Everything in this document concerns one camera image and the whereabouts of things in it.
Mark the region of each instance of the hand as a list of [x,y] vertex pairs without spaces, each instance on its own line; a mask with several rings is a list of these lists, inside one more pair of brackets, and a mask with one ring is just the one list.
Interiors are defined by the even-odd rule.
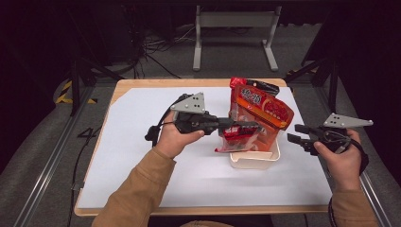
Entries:
[[191,144],[204,136],[204,131],[193,131],[188,134],[181,134],[173,123],[174,112],[170,112],[165,118],[156,148],[167,157],[173,159],[179,155],[186,145]]
[[[356,131],[347,130],[347,134],[360,143]],[[333,176],[338,190],[360,190],[359,169],[361,162],[360,151],[351,145],[345,152],[336,154],[321,142],[314,143],[315,149],[327,162],[330,174]]]

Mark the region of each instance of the white paper sheet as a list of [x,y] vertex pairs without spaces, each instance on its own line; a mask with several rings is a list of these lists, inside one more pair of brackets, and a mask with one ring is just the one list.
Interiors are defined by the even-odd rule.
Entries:
[[[134,88],[110,108],[96,155],[81,191],[77,208],[102,208],[127,178],[131,169],[150,150],[144,136],[166,108],[180,95],[204,92],[206,110],[227,116],[228,87]],[[287,131],[278,138],[280,159],[269,169],[236,169],[221,146],[217,132],[189,145],[176,157],[176,168],[161,207],[325,205],[331,190],[317,157],[287,141],[294,124],[303,124],[289,88],[277,98],[295,112]]]

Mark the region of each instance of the person's left hand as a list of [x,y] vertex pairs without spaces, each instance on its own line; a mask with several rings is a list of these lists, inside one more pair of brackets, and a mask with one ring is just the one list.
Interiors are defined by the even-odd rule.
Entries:
[[174,123],[169,123],[173,121],[173,115],[174,112],[171,111],[165,118],[159,142],[156,145],[159,151],[171,159],[179,155],[186,145],[192,144],[204,136],[204,131],[181,134]]

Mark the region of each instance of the wooden table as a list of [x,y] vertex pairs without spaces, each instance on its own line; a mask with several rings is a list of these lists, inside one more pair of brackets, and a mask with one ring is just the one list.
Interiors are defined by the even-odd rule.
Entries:
[[[275,84],[280,87],[287,87],[286,83],[282,79],[258,79],[258,80],[261,80],[261,81],[264,81],[267,83],[271,83],[271,84]],[[131,88],[229,87],[229,82],[230,82],[229,79],[124,79],[124,80],[120,80],[117,83],[112,100],[111,100],[111,105],[113,105],[120,97],[122,97],[124,94],[126,94]],[[106,119],[108,119],[109,114],[110,114],[110,109],[108,111]],[[92,157],[92,161],[88,167],[88,172],[85,177],[85,182],[87,181],[89,171],[90,171],[91,166],[94,161],[94,157],[96,156],[96,152],[99,149],[99,144],[100,144],[100,141],[101,141],[101,138],[103,135],[103,130],[105,129],[104,126],[105,126],[105,123],[103,124],[102,132],[100,133],[99,140],[97,141],[95,151],[94,151],[94,154]],[[81,195],[82,195],[82,189],[78,196],[78,202],[75,207],[75,213],[78,216],[95,216],[95,215],[97,215],[101,208],[84,208],[84,209],[78,208],[78,203],[81,198]],[[169,215],[283,214],[283,213],[326,212],[326,210],[327,210],[326,204],[201,206],[201,207],[194,206],[194,207],[160,207],[154,213],[152,213],[152,215],[169,216]]]

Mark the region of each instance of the gray floor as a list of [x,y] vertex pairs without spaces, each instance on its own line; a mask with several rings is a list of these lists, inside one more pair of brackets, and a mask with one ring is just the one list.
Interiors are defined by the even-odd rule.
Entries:
[[[187,41],[173,46],[165,52],[156,52],[151,56],[176,75],[186,79],[215,79],[239,76],[244,78],[284,78],[287,71],[299,68],[307,49],[315,37],[319,26],[278,27],[273,40],[272,50],[277,60],[279,71],[271,72],[260,40],[263,30],[251,29],[243,35],[228,30],[204,32],[202,63],[199,72],[192,71],[194,42]],[[173,79],[154,61],[142,59],[143,73],[138,66],[141,78]],[[115,65],[113,70],[124,67]],[[123,75],[132,78],[133,73]],[[330,114],[326,105],[326,86],[314,88],[304,76],[289,84],[294,89],[295,100],[307,125],[318,126]],[[115,82],[111,79],[99,79],[91,98],[97,98],[97,104],[84,105],[75,127],[66,139],[65,149],[57,168],[46,188],[28,226],[66,226],[70,206],[70,188],[75,162],[84,138],[78,134],[88,128],[97,129],[104,120]],[[23,210],[35,183],[47,160],[57,145],[67,121],[71,118],[70,104],[57,104],[40,125],[28,136],[15,153],[8,167],[0,176],[0,226],[12,226]],[[344,88],[339,87],[337,113],[357,116]],[[371,163],[368,173],[373,189],[392,226],[399,226],[401,217],[401,190],[386,167],[380,161],[375,148],[363,129],[359,129],[363,147],[369,153]],[[82,152],[78,163],[77,182],[82,182],[90,162],[96,139],[92,139]],[[92,218],[73,216],[71,226],[90,226]],[[305,226],[302,214],[273,215],[274,226]],[[307,214],[309,226],[330,226],[326,214]]]

